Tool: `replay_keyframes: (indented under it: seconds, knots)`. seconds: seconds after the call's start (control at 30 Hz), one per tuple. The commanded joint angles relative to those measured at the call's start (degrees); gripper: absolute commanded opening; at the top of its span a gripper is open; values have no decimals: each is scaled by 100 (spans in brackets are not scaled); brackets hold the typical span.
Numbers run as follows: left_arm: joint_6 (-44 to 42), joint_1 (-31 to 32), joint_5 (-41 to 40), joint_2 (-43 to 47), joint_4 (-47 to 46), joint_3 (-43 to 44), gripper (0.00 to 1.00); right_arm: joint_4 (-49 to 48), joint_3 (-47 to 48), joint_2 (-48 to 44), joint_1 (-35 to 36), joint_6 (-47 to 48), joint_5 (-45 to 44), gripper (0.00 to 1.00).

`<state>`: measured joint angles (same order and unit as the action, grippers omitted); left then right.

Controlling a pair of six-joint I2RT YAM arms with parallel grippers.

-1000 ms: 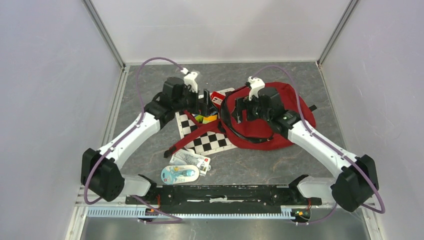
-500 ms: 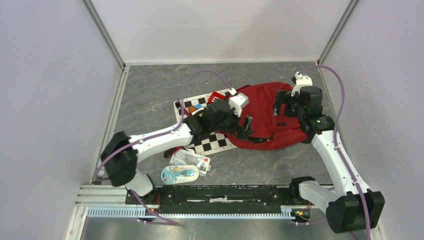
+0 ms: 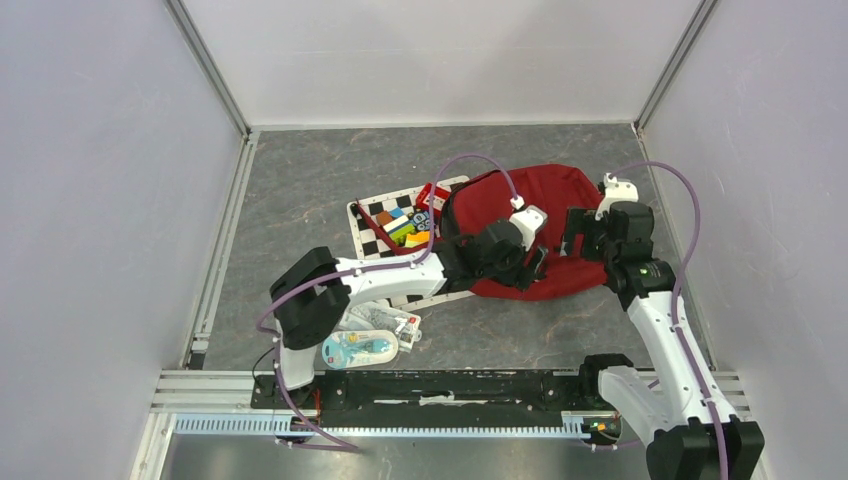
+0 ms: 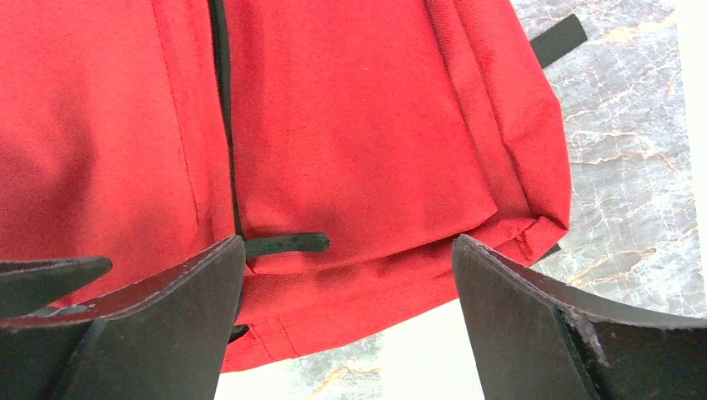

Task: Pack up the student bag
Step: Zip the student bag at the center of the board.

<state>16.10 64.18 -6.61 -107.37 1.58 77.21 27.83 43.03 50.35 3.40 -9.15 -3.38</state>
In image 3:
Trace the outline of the red student backpack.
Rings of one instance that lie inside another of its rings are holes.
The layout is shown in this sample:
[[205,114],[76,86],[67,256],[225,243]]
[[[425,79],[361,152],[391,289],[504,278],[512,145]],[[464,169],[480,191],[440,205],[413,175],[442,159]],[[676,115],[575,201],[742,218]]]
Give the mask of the red student backpack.
[[371,236],[363,258],[413,260],[434,274],[434,287],[387,290],[388,298],[476,296],[540,301],[602,285],[599,263],[561,252],[571,208],[594,210],[598,189],[578,168],[547,164],[492,170],[451,187],[428,183],[394,208],[349,206]]

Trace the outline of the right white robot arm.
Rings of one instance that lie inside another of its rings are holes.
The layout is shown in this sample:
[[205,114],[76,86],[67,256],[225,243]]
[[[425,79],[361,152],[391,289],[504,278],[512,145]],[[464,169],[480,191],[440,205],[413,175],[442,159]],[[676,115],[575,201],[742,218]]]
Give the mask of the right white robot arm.
[[742,419],[697,348],[677,277],[653,254],[653,210],[617,201],[572,207],[562,251],[602,264],[606,286],[637,328],[658,384],[624,360],[597,355],[577,382],[591,408],[611,404],[645,446],[653,479],[751,479],[764,450],[759,425]]

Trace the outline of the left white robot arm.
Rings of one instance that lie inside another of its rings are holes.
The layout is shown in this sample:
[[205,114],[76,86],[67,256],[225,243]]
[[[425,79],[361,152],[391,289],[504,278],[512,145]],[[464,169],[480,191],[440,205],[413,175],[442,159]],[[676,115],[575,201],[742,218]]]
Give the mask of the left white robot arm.
[[270,313],[282,335],[276,394],[295,408],[312,399],[317,348],[355,305],[467,291],[483,279],[528,289],[547,255],[535,243],[546,222],[541,211],[528,208],[476,235],[381,259],[336,258],[326,246],[311,249],[269,289]]

